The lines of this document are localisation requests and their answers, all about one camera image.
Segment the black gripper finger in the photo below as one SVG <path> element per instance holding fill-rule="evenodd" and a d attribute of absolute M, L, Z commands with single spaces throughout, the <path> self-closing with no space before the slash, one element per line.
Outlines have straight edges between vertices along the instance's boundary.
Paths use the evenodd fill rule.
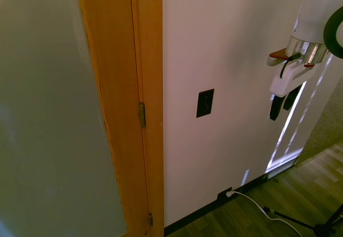
<path fill-rule="evenodd" d="M 274 96 L 271 110 L 270 110 L 270 119 L 275 121 L 280 113 L 283 104 L 283 97 Z"/>
<path fill-rule="evenodd" d="M 291 109 L 291 107 L 293 106 L 295 99 L 298 96 L 298 93 L 301 89 L 301 86 L 298 86 L 297 88 L 293 89 L 287 96 L 285 102 L 284 102 L 284 106 L 283 109 L 289 111 Z"/>

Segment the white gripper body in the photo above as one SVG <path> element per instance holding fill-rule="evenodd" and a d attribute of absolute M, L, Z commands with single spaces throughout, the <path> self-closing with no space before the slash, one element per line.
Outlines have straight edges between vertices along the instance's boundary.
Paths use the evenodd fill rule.
<path fill-rule="evenodd" d="M 309 80 L 315 73 L 315 65 L 296 62 L 287 64 L 282 74 L 281 71 L 282 68 L 276 71 L 270 87 L 270 91 L 278 97 L 284 97 Z"/>

